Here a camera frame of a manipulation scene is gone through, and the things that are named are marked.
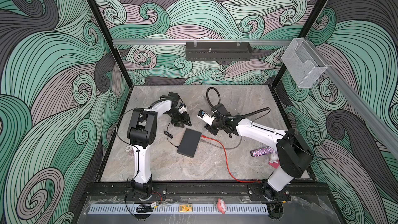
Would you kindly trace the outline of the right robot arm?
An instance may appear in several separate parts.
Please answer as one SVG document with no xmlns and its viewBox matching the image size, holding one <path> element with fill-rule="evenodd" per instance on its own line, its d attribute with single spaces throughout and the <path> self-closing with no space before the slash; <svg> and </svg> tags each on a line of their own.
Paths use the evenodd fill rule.
<svg viewBox="0 0 398 224">
<path fill-rule="evenodd" d="M 258 141 L 273 150 L 279 166 L 269 176 L 264 191 L 273 194 L 283 189 L 296 178 L 301 178 L 313 160 L 313 154 L 304 138 L 295 129 L 279 130 L 255 123 L 248 117 L 269 111 L 269 108 L 232 116 L 223 104 L 211 108 L 212 115 L 199 110 L 198 118 L 206 123 L 206 130 L 216 135 L 223 130 L 228 135 L 237 135 Z"/>
</svg>

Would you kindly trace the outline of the black network switch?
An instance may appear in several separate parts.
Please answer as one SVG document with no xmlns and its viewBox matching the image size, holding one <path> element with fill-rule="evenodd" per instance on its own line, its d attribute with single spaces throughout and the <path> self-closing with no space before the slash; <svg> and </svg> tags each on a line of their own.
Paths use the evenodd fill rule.
<svg viewBox="0 0 398 224">
<path fill-rule="evenodd" d="M 177 148 L 177 153 L 189 158 L 194 158 L 202 133 L 192 129 L 186 129 Z"/>
</svg>

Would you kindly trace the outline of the pink item under left arm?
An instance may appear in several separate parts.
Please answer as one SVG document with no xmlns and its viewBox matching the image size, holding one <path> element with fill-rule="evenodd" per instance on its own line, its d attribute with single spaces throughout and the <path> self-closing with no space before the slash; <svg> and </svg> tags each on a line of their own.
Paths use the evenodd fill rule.
<svg viewBox="0 0 398 224">
<path fill-rule="evenodd" d="M 125 152 L 130 156 L 134 156 L 134 147 L 131 145 L 126 146 Z"/>
</svg>

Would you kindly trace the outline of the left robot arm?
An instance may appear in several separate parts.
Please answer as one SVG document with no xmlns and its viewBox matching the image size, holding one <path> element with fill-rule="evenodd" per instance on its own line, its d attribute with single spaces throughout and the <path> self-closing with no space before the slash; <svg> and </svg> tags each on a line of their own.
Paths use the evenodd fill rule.
<svg viewBox="0 0 398 224">
<path fill-rule="evenodd" d="M 132 188 L 141 195 L 152 195 L 152 172 L 150 169 L 150 146 L 157 135 L 158 118 L 167 114 L 171 124 L 184 128 L 192 126 L 186 104 L 180 95 L 170 92 L 162 95 L 146 108 L 135 108 L 126 136 L 133 147 L 136 174 L 131 180 Z"/>
</svg>

